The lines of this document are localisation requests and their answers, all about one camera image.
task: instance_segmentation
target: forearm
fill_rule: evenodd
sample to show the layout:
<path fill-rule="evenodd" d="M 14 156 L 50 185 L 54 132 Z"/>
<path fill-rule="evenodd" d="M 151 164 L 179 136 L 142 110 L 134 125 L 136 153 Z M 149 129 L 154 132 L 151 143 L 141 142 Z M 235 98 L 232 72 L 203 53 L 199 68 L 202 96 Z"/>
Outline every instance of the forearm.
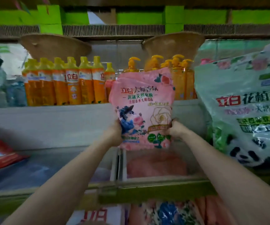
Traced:
<path fill-rule="evenodd" d="M 107 140 L 94 142 L 32 194 L 3 225 L 66 224 L 109 148 Z"/>
<path fill-rule="evenodd" d="M 270 186 L 184 128 L 182 140 L 239 224 L 270 224 Z"/>

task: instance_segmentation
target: panda face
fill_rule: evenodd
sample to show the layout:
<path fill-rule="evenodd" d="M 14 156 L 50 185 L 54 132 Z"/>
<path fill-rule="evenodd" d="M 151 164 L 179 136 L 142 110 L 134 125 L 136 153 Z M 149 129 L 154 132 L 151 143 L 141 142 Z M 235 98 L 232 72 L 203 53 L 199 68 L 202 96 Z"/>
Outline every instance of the panda face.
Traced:
<path fill-rule="evenodd" d="M 264 141 L 260 139 L 253 139 L 252 142 L 259 147 L 260 150 L 266 147 Z M 248 150 L 248 148 L 252 148 L 249 146 L 243 146 L 239 139 L 228 136 L 227 152 L 233 159 L 236 159 L 244 166 L 253 167 L 255 170 L 270 169 L 270 157 L 261 159 L 255 151 Z"/>

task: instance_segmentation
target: metal grille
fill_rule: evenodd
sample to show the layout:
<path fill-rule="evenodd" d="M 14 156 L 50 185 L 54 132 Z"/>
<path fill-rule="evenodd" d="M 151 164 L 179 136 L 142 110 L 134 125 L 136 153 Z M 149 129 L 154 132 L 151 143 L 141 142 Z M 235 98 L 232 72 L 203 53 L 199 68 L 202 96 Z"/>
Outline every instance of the metal grille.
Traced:
<path fill-rule="evenodd" d="M 17 39 L 34 33 L 40 33 L 38 25 L 0 26 L 0 39 Z"/>
<path fill-rule="evenodd" d="M 144 37 L 165 34 L 165 25 L 63 25 L 63 34 L 72 37 Z"/>
<path fill-rule="evenodd" d="M 184 25 L 184 31 L 203 35 L 270 36 L 270 24 Z"/>

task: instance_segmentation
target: laundry detergent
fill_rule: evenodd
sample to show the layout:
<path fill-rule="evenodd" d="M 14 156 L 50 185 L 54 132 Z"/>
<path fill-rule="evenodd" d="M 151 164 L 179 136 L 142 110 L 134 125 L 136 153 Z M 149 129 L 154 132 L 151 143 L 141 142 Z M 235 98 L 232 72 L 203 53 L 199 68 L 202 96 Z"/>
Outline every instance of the laundry detergent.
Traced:
<path fill-rule="evenodd" d="M 244 166 L 270 169 L 270 52 L 195 67 L 213 145 Z"/>
<path fill-rule="evenodd" d="M 168 68 L 149 72 L 125 72 L 111 87 L 109 102 L 121 123 L 121 148 L 140 150 L 167 148 L 170 135 L 165 130 L 171 124 L 175 91 Z"/>

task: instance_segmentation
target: pink detergent bag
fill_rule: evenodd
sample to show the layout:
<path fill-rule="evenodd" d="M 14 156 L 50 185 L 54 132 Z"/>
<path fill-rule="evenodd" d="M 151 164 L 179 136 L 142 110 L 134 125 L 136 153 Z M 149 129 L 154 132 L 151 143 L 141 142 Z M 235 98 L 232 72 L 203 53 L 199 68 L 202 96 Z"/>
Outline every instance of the pink detergent bag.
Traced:
<path fill-rule="evenodd" d="M 120 148 L 140 150 L 167 148 L 170 135 L 175 88 L 168 68 L 149 72 L 125 72 L 111 87 L 109 102 L 121 123 L 123 143 Z"/>

